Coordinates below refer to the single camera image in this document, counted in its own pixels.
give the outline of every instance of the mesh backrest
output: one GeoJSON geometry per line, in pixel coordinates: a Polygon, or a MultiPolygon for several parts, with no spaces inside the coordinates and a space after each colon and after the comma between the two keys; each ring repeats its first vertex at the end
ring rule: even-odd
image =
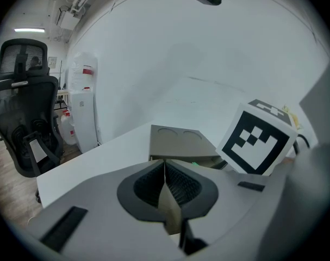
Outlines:
{"type": "Polygon", "coordinates": [[[0,132],[13,149],[19,166],[33,170],[23,137],[37,131],[45,145],[54,152],[57,139],[52,134],[52,82],[40,82],[20,88],[0,90],[0,132]]]}
{"type": "Polygon", "coordinates": [[[25,55],[26,71],[42,69],[43,50],[41,47],[32,45],[11,45],[3,54],[0,73],[15,71],[15,63],[18,55],[25,55]]]}

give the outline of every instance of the white container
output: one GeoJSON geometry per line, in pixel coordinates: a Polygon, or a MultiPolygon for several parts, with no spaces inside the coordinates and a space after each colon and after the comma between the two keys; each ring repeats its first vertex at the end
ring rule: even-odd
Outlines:
{"type": "Polygon", "coordinates": [[[68,110],[63,112],[61,116],[61,126],[63,130],[63,139],[68,145],[74,145],[77,143],[72,116],[68,110]]]}
{"type": "Polygon", "coordinates": [[[77,53],[69,64],[66,78],[69,90],[81,91],[85,87],[92,89],[94,73],[97,69],[97,58],[90,53],[77,53]]]}

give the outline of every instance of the ceiling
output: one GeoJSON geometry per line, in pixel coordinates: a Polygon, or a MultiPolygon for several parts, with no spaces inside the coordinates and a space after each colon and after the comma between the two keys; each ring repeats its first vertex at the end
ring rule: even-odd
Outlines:
{"type": "Polygon", "coordinates": [[[0,29],[1,35],[16,35],[14,28],[43,28],[44,34],[20,33],[24,38],[49,38],[52,41],[67,42],[72,31],[56,25],[59,8],[70,7],[73,0],[18,0],[8,12],[0,29]]]}

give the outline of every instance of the black slot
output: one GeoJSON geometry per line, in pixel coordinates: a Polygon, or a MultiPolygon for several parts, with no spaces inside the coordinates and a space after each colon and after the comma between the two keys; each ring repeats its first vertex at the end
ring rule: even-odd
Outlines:
{"type": "Polygon", "coordinates": [[[256,191],[262,192],[264,190],[264,185],[254,184],[250,182],[239,182],[238,186],[246,188],[246,189],[252,189],[256,191]]]}
{"type": "Polygon", "coordinates": [[[164,164],[146,173],[134,183],[134,193],[139,199],[157,208],[164,186],[164,164]]]}
{"type": "Polygon", "coordinates": [[[182,207],[200,194],[199,181],[166,163],[166,184],[178,205],[182,207]]]}
{"type": "Polygon", "coordinates": [[[86,209],[72,207],[41,239],[41,242],[59,252],[87,212],[86,209]]]}

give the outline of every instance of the wooden floor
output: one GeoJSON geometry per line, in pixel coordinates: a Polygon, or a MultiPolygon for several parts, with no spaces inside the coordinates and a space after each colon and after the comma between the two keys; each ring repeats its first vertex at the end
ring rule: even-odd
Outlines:
{"type": "MultiPolygon", "coordinates": [[[[61,164],[80,154],[77,145],[64,143],[61,164]]],[[[3,217],[25,227],[28,220],[42,209],[41,204],[35,200],[36,189],[36,179],[25,178],[17,172],[4,141],[0,141],[0,212],[3,217]]]]}

